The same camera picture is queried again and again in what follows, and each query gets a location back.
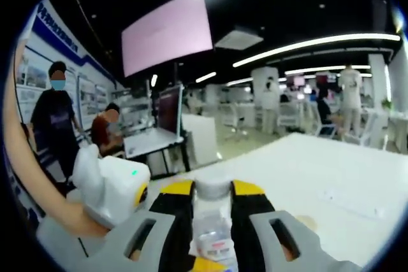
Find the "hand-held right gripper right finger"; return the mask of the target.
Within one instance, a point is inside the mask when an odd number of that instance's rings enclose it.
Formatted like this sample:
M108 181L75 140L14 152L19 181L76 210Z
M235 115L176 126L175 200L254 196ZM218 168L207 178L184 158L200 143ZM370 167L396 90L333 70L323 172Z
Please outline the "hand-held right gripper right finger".
M360 271L321 247L319 236L286 211L277 211L259 186L231 182L231 235L239 271Z

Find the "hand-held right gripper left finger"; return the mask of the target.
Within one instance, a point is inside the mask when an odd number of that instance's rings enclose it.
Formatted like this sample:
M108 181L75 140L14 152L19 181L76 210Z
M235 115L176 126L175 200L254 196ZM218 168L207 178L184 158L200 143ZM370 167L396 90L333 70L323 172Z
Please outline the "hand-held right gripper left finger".
M115 226L102 247L79 264L80 271L190 271L193 238L192 180L161 189L148 210Z

